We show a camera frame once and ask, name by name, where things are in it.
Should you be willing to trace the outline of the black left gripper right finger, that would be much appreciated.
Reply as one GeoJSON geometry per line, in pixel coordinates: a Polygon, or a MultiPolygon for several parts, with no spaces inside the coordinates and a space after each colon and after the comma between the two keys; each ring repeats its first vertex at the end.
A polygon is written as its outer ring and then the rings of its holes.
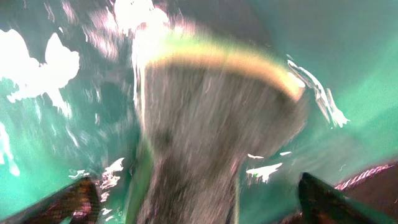
{"type": "Polygon", "coordinates": [[[302,174],[298,183],[298,199],[307,223],[397,223],[385,213],[350,199],[308,172],[302,174]]]}

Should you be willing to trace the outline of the green yellow sponge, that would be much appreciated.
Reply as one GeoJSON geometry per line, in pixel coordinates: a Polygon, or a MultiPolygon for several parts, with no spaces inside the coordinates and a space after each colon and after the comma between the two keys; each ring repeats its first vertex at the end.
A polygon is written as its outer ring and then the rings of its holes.
{"type": "Polygon", "coordinates": [[[303,128],[303,87],[257,52],[166,40],[137,57],[137,115],[153,165],[134,223],[237,223],[239,170],[303,128]]]}

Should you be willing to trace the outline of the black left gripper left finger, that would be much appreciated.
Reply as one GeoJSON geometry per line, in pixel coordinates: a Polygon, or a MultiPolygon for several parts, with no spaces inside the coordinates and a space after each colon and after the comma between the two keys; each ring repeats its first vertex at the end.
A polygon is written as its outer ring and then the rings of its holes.
{"type": "Polygon", "coordinates": [[[58,192],[9,217],[9,223],[41,224],[96,223],[101,211],[100,196],[92,178],[83,177],[58,192]]]}

